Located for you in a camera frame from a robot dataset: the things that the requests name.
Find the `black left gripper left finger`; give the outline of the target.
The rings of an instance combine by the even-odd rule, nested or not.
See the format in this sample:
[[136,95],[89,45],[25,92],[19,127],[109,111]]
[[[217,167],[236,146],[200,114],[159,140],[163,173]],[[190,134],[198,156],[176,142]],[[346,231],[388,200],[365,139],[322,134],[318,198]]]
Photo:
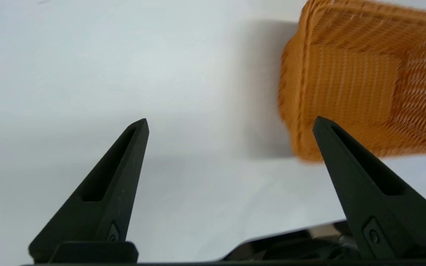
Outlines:
[[126,240],[148,143],[147,120],[129,125],[28,247],[34,263],[136,263]]

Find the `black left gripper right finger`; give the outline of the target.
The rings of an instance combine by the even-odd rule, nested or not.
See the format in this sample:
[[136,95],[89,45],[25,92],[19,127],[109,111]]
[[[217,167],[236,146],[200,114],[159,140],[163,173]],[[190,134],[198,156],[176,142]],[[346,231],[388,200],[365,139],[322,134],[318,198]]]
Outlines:
[[334,121],[313,134],[366,259],[426,259],[426,199]]

